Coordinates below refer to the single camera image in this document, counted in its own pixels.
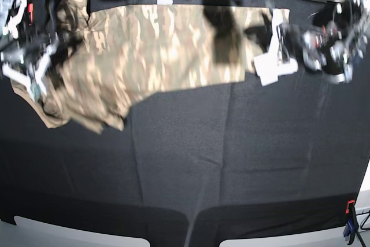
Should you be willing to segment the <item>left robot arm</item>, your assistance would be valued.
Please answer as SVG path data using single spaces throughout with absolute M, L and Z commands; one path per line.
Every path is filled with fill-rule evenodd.
M 253 60 L 263 86 L 296 73 L 299 62 L 333 84 L 352 81 L 354 63 L 363 58 L 369 41 L 369 0 L 337 2 L 331 20 L 321 27 L 290 24 L 280 9 L 271 14 L 268 50 Z

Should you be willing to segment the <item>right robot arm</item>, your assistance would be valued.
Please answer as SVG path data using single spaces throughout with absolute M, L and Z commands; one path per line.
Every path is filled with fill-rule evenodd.
M 61 40 L 54 0 L 44 0 L 46 22 L 34 23 L 34 0 L 1 0 L 1 76 L 21 84 L 33 102 L 47 94 L 44 77 Z

